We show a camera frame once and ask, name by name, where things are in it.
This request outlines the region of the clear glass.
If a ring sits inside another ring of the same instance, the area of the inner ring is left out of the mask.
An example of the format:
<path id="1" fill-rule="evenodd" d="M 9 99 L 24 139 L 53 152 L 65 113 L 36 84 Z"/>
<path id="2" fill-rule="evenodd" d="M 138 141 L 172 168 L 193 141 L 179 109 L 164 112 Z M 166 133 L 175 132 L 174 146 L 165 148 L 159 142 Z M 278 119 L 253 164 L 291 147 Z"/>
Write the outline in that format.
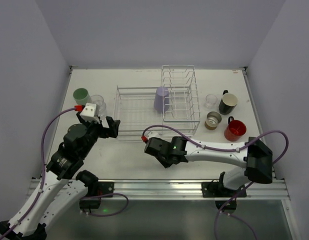
<path id="1" fill-rule="evenodd" d="M 91 102 L 98 107 L 98 116 L 101 120 L 105 120 L 107 116 L 107 105 L 104 98 L 101 95 L 95 94 L 91 97 Z"/>
<path id="2" fill-rule="evenodd" d="M 218 101 L 218 98 L 216 95 L 214 94 L 208 94 L 206 97 L 205 97 L 205 107 L 207 109 L 212 109 L 214 108 L 214 106 L 216 105 Z"/>

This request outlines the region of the black mug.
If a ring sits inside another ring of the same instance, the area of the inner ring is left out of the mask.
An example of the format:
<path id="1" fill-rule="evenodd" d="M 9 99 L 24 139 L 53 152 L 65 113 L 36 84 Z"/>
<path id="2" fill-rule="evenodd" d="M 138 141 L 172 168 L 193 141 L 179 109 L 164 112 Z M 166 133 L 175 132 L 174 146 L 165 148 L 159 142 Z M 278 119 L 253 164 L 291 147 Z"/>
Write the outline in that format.
<path id="1" fill-rule="evenodd" d="M 218 106 L 219 113 L 221 115 L 228 115 L 234 110 L 237 104 L 238 98 L 234 94 L 229 93 L 228 90 L 224 90 Z"/>

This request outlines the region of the red mug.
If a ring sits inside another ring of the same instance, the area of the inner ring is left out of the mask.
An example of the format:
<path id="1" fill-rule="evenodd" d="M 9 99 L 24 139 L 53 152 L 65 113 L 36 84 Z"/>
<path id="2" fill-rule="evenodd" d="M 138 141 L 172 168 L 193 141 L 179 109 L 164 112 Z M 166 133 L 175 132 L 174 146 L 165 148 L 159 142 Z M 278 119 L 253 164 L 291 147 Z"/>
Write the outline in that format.
<path id="1" fill-rule="evenodd" d="M 234 119 L 233 116 L 228 117 L 228 125 L 224 131 L 224 137 L 228 141 L 238 141 L 246 132 L 247 127 L 242 121 Z"/>

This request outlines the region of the purple cup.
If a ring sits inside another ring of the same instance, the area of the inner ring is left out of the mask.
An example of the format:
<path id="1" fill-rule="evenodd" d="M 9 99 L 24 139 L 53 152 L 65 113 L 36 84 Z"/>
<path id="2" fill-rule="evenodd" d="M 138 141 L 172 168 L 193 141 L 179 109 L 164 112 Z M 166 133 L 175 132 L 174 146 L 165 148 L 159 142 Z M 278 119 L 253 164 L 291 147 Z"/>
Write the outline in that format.
<path id="1" fill-rule="evenodd" d="M 170 98 L 167 87 L 160 86 L 156 89 L 153 107 L 159 113 L 164 113 L 169 109 Z"/>

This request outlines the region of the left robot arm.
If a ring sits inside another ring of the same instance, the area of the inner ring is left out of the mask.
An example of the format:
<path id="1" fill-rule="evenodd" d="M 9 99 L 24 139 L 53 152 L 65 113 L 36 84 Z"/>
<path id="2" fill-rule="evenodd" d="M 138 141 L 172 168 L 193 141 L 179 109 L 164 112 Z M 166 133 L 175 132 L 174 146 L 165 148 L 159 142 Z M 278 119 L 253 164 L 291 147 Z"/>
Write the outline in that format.
<path id="1" fill-rule="evenodd" d="M 99 138 L 117 138 L 120 120 L 106 117 L 108 127 L 85 121 L 69 127 L 42 174 L 39 185 L 10 220 L 0 222 L 0 234 L 9 240 L 44 240 L 48 229 L 68 208 L 90 192 L 97 192 L 98 177 L 79 169 Z"/>

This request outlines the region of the cream and brown cup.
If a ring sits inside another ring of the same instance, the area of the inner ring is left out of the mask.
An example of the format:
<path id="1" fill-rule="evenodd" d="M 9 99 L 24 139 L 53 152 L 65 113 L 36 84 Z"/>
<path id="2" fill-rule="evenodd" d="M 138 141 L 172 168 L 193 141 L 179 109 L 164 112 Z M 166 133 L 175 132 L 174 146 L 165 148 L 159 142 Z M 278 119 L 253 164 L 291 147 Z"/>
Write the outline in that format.
<path id="1" fill-rule="evenodd" d="M 222 121 L 222 116 L 216 111 L 210 111 L 206 115 L 204 126 L 208 130 L 215 130 Z"/>

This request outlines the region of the light green cup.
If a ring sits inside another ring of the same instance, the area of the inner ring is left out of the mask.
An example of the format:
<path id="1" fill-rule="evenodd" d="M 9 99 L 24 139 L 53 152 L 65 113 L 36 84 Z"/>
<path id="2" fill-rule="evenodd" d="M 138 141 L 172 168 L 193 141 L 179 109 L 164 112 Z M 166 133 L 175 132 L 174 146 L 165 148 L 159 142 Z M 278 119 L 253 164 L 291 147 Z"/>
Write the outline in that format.
<path id="1" fill-rule="evenodd" d="M 86 105 L 87 103 L 91 103 L 91 96 L 85 88 L 76 89 L 72 96 L 77 105 Z"/>

